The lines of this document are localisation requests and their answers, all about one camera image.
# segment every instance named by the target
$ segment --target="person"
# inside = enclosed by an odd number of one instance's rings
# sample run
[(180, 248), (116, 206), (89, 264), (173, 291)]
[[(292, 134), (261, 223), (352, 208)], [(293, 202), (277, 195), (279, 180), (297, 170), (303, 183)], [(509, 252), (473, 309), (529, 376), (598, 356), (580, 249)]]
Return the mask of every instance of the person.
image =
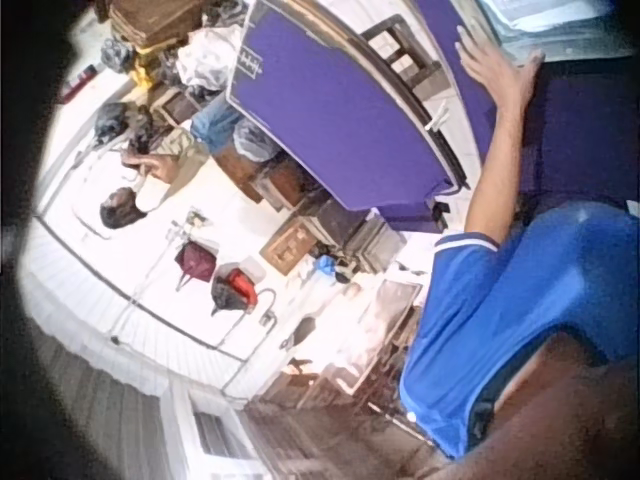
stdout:
[(131, 225), (184, 188), (209, 158), (206, 147), (185, 129), (174, 129), (158, 152), (121, 156), (122, 165), (138, 172), (132, 186), (120, 187), (100, 205), (102, 224), (111, 230)]
[(629, 446), (637, 465), (638, 219), (574, 201), (513, 227), (544, 56), (518, 68), (478, 26), (459, 31), (462, 66), (493, 98), (496, 126), (464, 233), (436, 244), (401, 399), (459, 461), (441, 478), (598, 478)]

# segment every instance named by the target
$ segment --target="red bag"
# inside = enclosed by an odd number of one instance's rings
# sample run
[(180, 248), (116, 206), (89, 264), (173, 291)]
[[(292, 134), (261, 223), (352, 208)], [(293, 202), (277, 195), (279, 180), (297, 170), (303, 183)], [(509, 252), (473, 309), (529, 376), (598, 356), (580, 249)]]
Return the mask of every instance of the red bag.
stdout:
[(182, 276), (176, 287), (176, 292), (179, 292), (192, 278), (210, 282), (216, 269), (216, 256), (197, 243), (188, 241), (178, 252), (176, 263), (182, 269)]

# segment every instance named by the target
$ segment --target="purple board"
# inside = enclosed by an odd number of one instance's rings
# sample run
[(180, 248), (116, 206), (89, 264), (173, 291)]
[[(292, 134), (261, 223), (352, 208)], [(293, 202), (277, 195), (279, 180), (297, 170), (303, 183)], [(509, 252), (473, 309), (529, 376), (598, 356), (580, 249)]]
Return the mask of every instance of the purple board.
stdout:
[(394, 99), (342, 49), (310, 35), (305, 21), (255, 5), (231, 103), (346, 208), (424, 202), (450, 188), (424, 135)]
[[(495, 107), (462, 69), (449, 0), (415, 0), (462, 95), (481, 158)], [(628, 60), (545, 64), (527, 116), (521, 190), (638, 199), (638, 84)]]

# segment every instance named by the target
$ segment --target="hand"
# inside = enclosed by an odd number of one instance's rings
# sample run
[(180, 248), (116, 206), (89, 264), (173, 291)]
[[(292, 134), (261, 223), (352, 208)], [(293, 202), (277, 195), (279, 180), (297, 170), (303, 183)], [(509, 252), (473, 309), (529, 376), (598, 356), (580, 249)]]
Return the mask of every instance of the hand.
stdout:
[(469, 76), (487, 89), (499, 110), (524, 113), (544, 54), (535, 51), (523, 67), (516, 67), (481, 28), (472, 27), (473, 37), (463, 27), (458, 32), (462, 45), (457, 42), (456, 49)]

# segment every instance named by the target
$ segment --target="blue shirt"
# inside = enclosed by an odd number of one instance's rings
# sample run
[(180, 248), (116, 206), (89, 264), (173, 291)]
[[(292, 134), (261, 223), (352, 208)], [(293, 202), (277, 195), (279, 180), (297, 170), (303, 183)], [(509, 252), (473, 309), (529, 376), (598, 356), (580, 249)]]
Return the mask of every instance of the blue shirt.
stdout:
[(478, 395), (532, 343), (565, 330), (603, 362), (637, 354), (638, 228), (621, 210), (574, 203), (500, 248), (471, 233), (436, 244), (400, 396), (445, 454), (470, 449)]

